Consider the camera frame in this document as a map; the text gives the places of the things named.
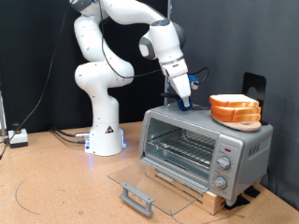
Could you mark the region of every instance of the wooden table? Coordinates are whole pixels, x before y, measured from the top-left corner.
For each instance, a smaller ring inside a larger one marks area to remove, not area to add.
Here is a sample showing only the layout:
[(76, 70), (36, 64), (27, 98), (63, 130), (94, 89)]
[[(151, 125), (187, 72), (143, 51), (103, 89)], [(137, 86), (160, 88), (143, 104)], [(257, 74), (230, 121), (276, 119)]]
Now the wooden table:
[(216, 216), (193, 204), (173, 217), (155, 207), (153, 217), (141, 215), (107, 177), (139, 160), (141, 122), (121, 127), (128, 147), (112, 157), (87, 154), (53, 133), (31, 133), (29, 147), (8, 148), (0, 161), (0, 223), (299, 223), (298, 211), (261, 185), (256, 199), (246, 196), (250, 204)]

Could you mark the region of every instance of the metal handle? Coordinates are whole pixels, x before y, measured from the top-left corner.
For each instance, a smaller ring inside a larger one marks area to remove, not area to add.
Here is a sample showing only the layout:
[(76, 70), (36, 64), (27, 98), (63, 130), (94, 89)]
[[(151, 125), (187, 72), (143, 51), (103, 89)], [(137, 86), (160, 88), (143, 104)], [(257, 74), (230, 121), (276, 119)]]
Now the metal handle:
[[(133, 186), (129, 185), (128, 183), (121, 184), (123, 186), (123, 192), (121, 194), (121, 198), (124, 199), (125, 202), (130, 204), (133, 208), (138, 210), (139, 212), (143, 213), (144, 215), (151, 217), (153, 212), (151, 211), (151, 204), (155, 201), (150, 196), (146, 195), (145, 193), (141, 192), (140, 190), (134, 188)], [(133, 199), (129, 197), (129, 191), (133, 194), (141, 198), (146, 202), (146, 206), (142, 206), (140, 203), (137, 203)]]

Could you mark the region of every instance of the wooden block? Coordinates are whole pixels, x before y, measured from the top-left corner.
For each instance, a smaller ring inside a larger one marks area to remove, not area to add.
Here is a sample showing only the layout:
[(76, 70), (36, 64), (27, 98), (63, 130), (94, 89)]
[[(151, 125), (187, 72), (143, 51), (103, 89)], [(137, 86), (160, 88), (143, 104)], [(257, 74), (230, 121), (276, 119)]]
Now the wooden block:
[[(187, 200), (194, 201), (201, 194), (200, 191), (193, 189), (184, 183), (181, 183), (171, 176), (160, 173), (150, 166), (147, 167), (147, 176), (164, 185), (165, 187), (173, 190), (175, 193), (179, 194)], [(224, 202), (225, 199), (221, 196), (207, 191), (201, 197), (199, 197), (197, 201), (194, 202), (194, 204), (204, 209), (209, 214), (215, 215), (224, 207)]]

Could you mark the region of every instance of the orange bread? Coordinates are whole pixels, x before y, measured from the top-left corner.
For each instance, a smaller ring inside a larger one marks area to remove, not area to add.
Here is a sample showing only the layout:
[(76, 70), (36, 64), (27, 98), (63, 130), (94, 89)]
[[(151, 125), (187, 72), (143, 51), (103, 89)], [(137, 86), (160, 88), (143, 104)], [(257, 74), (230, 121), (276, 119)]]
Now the orange bread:
[(211, 111), (223, 115), (225, 117), (234, 117), (234, 116), (242, 116), (242, 115), (248, 115), (248, 114), (261, 114), (261, 108), (260, 107), (221, 107), (212, 105)]
[(211, 111), (211, 116), (214, 119), (218, 119), (224, 122), (242, 122), (242, 121), (251, 121), (251, 120), (260, 120), (261, 115), (259, 114), (248, 114), (248, 115), (241, 115), (241, 116), (234, 116), (234, 117), (226, 117), (220, 114), (217, 114)]
[(221, 107), (259, 107), (259, 102), (243, 94), (211, 95), (209, 102)]

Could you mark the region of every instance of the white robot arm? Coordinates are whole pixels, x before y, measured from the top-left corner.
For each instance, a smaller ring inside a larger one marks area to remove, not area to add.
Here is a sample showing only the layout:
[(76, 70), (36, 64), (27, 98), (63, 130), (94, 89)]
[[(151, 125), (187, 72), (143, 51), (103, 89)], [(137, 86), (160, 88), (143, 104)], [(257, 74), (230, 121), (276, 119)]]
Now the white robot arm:
[(135, 0), (70, 2), (73, 9), (81, 13), (75, 21), (75, 33), (83, 56), (90, 62), (79, 66), (75, 74), (77, 84), (89, 94), (93, 104), (93, 126), (85, 151), (101, 156), (114, 155), (121, 152), (123, 147), (119, 104), (107, 94), (107, 88), (130, 84), (134, 69), (130, 63), (114, 54), (105, 40), (102, 45), (103, 36), (99, 23), (102, 19), (111, 17), (119, 24), (148, 24), (149, 31), (139, 42), (141, 54), (147, 59), (159, 60), (171, 86), (187, 107), (191, 90), (187, 65), (180, 50), (184, 44), (184, 35), (177, 24)]

